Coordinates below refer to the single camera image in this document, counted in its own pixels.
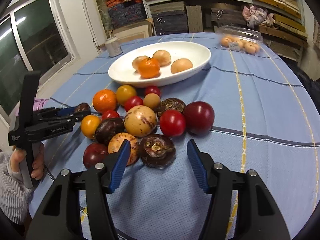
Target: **window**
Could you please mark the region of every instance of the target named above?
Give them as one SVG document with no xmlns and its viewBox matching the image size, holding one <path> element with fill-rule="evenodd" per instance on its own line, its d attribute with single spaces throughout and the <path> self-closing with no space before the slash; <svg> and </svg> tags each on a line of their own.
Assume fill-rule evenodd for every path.
<svg viewBox="0 0 320 240">
<path fill-rule="evenodd" d="M 40 84 L 73 59 L 56 0 L 20 0 L 0 20 L 0 114 L 7 121 L 20 100 L 24 75 Z"/>
</svg>

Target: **window glass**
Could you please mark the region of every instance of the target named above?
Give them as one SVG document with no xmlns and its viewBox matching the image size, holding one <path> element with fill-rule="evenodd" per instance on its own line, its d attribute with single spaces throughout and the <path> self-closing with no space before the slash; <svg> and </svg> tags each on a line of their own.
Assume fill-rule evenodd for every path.
<svg viewBox="0 0 320 240">
<path fill-rule="evenodd" d="M 55 24 L 49 0 L 36 0 L 14 13 L 20 40 L 33 70 L 46 73 L 68 53 Z"/>
<path fill-rule="evenodd" d="M 0 105 L 7 115 L 20 100 L 26 72 L 8 18 L 0 25 Z"/>
</svg>

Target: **white oval bowl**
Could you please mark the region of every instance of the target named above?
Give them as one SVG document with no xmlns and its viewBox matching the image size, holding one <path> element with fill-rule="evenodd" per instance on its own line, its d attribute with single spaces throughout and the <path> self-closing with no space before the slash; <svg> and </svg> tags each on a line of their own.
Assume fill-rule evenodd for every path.
<svg viewBox="0 0 320 240">
<path fill-rule="evenodd" d="M 160 67 L 160 76 L 156 78 L 144 79 L 132 67 L 132 61 L 139 56 L 152 57 L 160 49 L 168 51 L 171 55 L 171 63 Z M 138 88 L 147 86 L 165 86 L 187 79 L 197 74 L 211 57 L 210 50 L 200 44 L 188 41 L 168 41 L 154 43 L 130 51 L 118 58 L 109 68 L 108 74 L 112 80 L 120 84 L 133 85 Z M 171 73 L 171 64 L 180 58 L 187 58 L 193 63 L 193 68 Z"/>
</svg>

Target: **sweater sleeve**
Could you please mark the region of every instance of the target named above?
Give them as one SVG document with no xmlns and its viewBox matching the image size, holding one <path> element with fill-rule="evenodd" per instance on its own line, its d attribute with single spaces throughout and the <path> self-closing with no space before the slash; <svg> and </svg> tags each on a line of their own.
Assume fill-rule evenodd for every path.
<svg viewBox="0 0 320 240">
<path fill-rule="evenodd" d="M 23 224 L 33 189 L 23 185 L 21 172 L 13 172 L 9 163 L 12 151 L 0 152 L 0 208 L 14 223 Z"/>
</svg>

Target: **hand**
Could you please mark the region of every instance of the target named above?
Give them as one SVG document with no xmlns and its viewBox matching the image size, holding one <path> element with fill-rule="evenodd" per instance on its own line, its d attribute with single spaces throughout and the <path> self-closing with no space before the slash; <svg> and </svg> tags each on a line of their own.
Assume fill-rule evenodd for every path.
<svg viewBox="0 0 320 240">
<path fill-rule="evenodd" d="M 19 163 L 22 162 L 27 153 L 25 150 L 16 149 L 10 158 L 10 165 L 13 172 L 19 172 Z M 39 154 L 37 158 L 34 160 L 32 164 L 32 168 L 34 169 L 31 173 L 31 177 L 39 180 L 42 178 L 44 174 L 44 145 L 43 143 L 40 144 L 39 147 Z"/>
</svg>

